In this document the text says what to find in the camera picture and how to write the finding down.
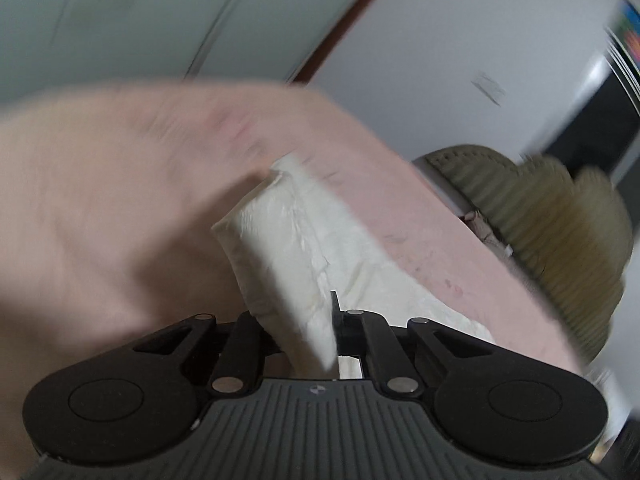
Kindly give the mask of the pink floral bed sheet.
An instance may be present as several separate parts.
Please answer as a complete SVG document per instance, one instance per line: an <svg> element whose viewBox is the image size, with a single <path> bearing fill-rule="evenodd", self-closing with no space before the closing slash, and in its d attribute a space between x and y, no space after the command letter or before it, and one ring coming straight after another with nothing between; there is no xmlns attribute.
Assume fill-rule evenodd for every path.
<svg viewBox="0 0 640 480"><path fill-rule="evenodd" d="M34 462L22 405L41 378L190 315L242 311L212 227L287 154L497 344L580 371L560 324L418 170L320 94L179 81L62 89L1 110L3 478Z"/></svg>

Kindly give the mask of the frosted glass wardrobe door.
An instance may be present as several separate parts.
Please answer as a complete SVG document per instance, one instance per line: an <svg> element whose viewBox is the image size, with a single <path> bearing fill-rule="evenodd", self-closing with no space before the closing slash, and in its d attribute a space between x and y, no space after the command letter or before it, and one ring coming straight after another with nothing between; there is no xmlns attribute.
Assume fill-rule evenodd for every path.
<svg viewBox="0 0 640 480"><path fill-rule="evenodd" d="M289 80L356 0L1 0L1 99L110 79Z"/></svg>

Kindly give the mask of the patterned pillow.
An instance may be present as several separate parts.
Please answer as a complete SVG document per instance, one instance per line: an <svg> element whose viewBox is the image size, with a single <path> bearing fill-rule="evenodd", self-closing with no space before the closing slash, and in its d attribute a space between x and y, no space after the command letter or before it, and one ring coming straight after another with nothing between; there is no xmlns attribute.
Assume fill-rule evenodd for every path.
<svg viewBox="0 0 640 480"><path fill-rule="evenodd" d="M469 211L460 220L498 258L509 259L512 257L512 247L498 237L498 234L479 211Z"/></svg>

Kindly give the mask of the dark window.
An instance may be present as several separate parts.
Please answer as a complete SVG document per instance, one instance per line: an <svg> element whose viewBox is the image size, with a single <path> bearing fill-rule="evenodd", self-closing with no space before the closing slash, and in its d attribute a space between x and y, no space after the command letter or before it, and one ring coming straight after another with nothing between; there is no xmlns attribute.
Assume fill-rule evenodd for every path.
<svg viewBox="0 0 640 480"><path fill-rule="evenodd" d="M612 176L639 133L639 79L626 58L612 49L589 74L588 91L563 120L544 154L571 176L596 167Z"/></svg>

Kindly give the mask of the brown wooden door frame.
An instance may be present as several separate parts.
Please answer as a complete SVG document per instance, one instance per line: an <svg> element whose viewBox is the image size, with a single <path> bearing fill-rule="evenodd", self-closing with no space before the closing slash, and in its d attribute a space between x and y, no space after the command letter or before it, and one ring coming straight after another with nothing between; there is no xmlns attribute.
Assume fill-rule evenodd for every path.
<svg viewBox="0 0 640 480"><path fill-rule="evenodd" d="M349 9L326 34L316 50L309 55L306 62L290 79L292 84L309 84L320 67L326 62L332 51L337 47L349 29L355 25L360 16L374 0L355 0Z"/></svg>

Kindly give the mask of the white jacquard pants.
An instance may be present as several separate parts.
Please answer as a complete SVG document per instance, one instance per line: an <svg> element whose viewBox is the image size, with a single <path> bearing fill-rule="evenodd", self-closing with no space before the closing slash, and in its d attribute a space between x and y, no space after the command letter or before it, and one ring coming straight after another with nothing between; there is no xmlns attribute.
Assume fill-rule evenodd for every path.
<svg viewBox="0 0 640 480"><path fill-rule="evenodd" d="M218 221L247 310L272 336L297 378L357 379L342 358L332 302L382 315L391 326L429 318L491 341L489 330L438 300L384 252L346 204L292 155Z"/></svg>

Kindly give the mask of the olive upholstered headboard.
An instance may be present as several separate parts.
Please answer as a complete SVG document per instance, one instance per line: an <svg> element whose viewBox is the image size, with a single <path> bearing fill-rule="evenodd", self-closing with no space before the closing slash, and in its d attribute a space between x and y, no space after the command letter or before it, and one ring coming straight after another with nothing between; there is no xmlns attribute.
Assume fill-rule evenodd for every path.
<svg viewBox="0 0 640 480"><path fill-rule="evenodd" d="M551 156L517 164L470 144L425 160L513 249L578 351L594 360L608 342L634 249L629 214L606 174L586 167L571 176Z"/></svg>

